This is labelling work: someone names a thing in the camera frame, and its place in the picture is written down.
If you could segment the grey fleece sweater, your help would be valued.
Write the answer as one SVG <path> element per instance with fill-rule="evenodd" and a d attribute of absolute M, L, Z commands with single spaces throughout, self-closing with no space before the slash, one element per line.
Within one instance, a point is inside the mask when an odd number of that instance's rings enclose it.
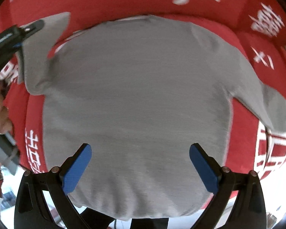
<path fill-rule="evenodd" d="M 48 166 L 82 143 L 93 148 L 74 204 L 120 220 L 193 214 L 209 194 L 190 146 L 224 162 L 233 99 L 286 133 L 286 99 L 215 33 L 150 15 L 97 25 L 48 57 L 69 17 L 44 18 L 24 43 L 19 77 L 30 94 L 45 97 Z"/>

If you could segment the red bedspread with white print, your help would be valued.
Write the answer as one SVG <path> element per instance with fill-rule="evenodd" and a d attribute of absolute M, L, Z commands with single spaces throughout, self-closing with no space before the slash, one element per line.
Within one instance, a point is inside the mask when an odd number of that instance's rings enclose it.
<path fill-rule="evenodd" d="M 48 57 L 97 25 L 156 16 L 191 22 L 220 36 L 248 60 L 257 77 L 286 99 L 286 12 L 277 0 L 5 0 L 0 7 L 0 32 L 67 12 L 68 25 Z M 20 162 L 34 173 L 48 171 L 43 150 L 43 95 L 30 94 L 19 77 L 14 57 L 6 67 L 11 87 L 4 106 Z M 235 172 L 254 170 L 267 177 L 286 162 L 286 133 L 267 128 L 239 100 L 232 100 L 228 152 L 221 165 Z"/>

